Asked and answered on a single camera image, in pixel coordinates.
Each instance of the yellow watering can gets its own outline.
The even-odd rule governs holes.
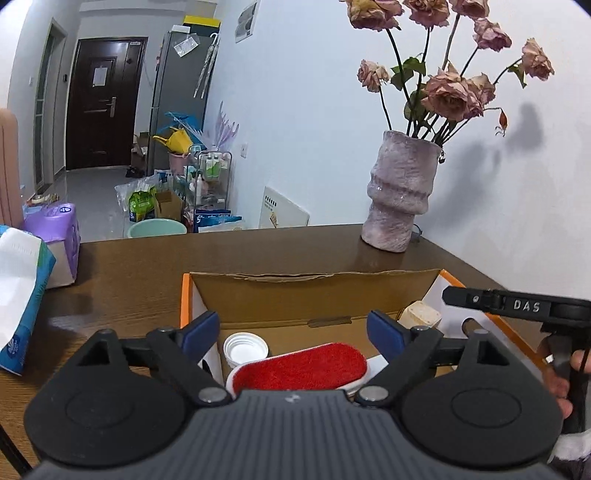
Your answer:
[[[189,134],[184,128],[172,128],[172,130],[174,130],[174,133],[169,139],[159,137],[158,135],[154,135],[153,139],[162,143],[162,145],[168,148],[172,153],[180,155],[189,153],[189,149],[191,148],[191,145],[193,145],[193,141],[189,137]]]

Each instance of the doorframe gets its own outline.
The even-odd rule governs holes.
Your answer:
[[[138,80],[136,82],[135,85],[135,94],[134,94],[134,107],[135,107],[135,114],[137,116],[137,110],[138,110],[138,95],[139,95],[139,85],[142,81],[142,74],[144,72],[144,57],[145,57],[145,52],[146,52],[146,48],[148,45],[148,37],[94,37],[94,38],[79,38],[78,42],[76,44],[76,53],[74,54],[74,60],[72,62],[72,71],[70,72],[70,86],[68,88],[68,105],[66,108],[66,134],[64,136],[64,139],[66,140],[65,142],[65,149],[64,149],[64,156],[66,157],[66,171],[69,170],[69,165],[71,165],[71,162],[69,162],[68,159],[68,143],[67,143],[67,137],[68,137],[68,117],[70,115],[70,109],[72,108],[72,103],[71,103],[71,99],[73,98],[72,95],[72,90],[74,89],[74,87],[76,86],[76,65],[78,64],[78,56],[80,54],[80,48],[82,46],[82,42],[92,42],[92,41],[100,41],[100,42],[133,42],[133,41],[138,41],[141,43],[140,46],[140,50],[139,50],[139,59],[138,59],[138,63],[139,63],[139,75],[138,75]],[[129,139],[130,144],[133,143],[133,139],[130,138]]]
[[[36,138],[35,135],[40,136],[40,163],[41,163],[41,182],[35,185],[35,191],[38,193],[40,189],[44,189],[47,186],[51,185],[54,182],[54,158],[55,158],[55,106],[57,101],[57,90],[60,84],[60,72],[62,68],[63,62],[63,54],[65,51],[66,42],[68,39],[67,32],[61,27],[61,25],[56,21],[55,18],[52,18],[49,24],[49,28],[47,29],[46,41],[44,45],[44,52],[47,48],[47,42],[49,41],[50,36],[53,37],[53,43],[51,46],[50,58],[47,66],[46,71],[46,79],[45,79],[45,86],[44,86],[44,93],[43,93],[43,108],[41,110],[41,128],[40,131],[37,132],[37,128],[35,127],[35,120],[37,117],[37,95],[39,89],[39,82],[41,80],[41,70],[37,73],[37,87],[35,89],[35,111],[33,114],[33,142],[35,145]],[[37,175],[37,166],[35,164],[35,152],[33,152],[33,173]]]

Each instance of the pink rose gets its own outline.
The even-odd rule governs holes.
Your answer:
[[[381,82],[388,82],[390,75],[385,67],[375,62],[361,60],[357,78],[361,85],[367,88],[369,92],[378,93],[381,88]]]
[[[489,22],[486,18],[480,18],[474,22],[474,32],[476,32],[474,40],[482,50],[489,48],[501,51],[503,48],[509,48],[513,43],[498,23]]]
[[[466,17],[477,18],[488,17],[488,0],[449,0],[452,10]]]
[[[349,21],[354,28],[382,31],[399,28],[394,18],[402,15],[402,5],[397,0],[340,0],[347,2]]]
[[[484,114],[484,108],[476,93],[470,89],[467,81],[460,77],[451,63],[447,72],[439,69],[437,75],[431,76],[423,92],[427,95],[421,100],[423,106],[449,120],[459,122]]]
[[[554,69],[544,50],[534,38],[530,38],[521,49],[521,64],[519,68],[530,77],[538,77],[542,81],[548,80],[550,73],[554,75]]]
[[[491,103],[495,99],[496,86],[488,79],[488,75],[482,73],[478,77],[466,80],[466,83],[470,90],[476,94],[482,106]]]
[[[449,25],[447,0],[404,0],[403,3],[413,12],[410,19],[425,28]]]

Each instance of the screw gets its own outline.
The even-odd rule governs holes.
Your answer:
[[[415,325],[410,329],[411,338],[414,340],[421,334],[421,332],[426,332],[427,330],[430,330],[427,325]]]
[[[370,385],[368,387],[363,387],[359,390],[359,396],[365,400],[370,402],[377,402],[386,400],[388,398],[388,390],[384,387],[379,387],[377,385]]]
[[[205,403],[219,403],[226,399],[228,392],[219,387],[207,387],[199,392],[199,400]]]

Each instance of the cardboard box on floor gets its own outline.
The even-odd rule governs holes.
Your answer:
[[[134,146],[131,150],[132,167],[145,171],[149,145],[150,134],[148,132],[140,132],[139,135],[134,135]]]
[[[174,192],[160,192],[155,195],[156,218],[168,218],[170,220],[181,221],[183,201]]]

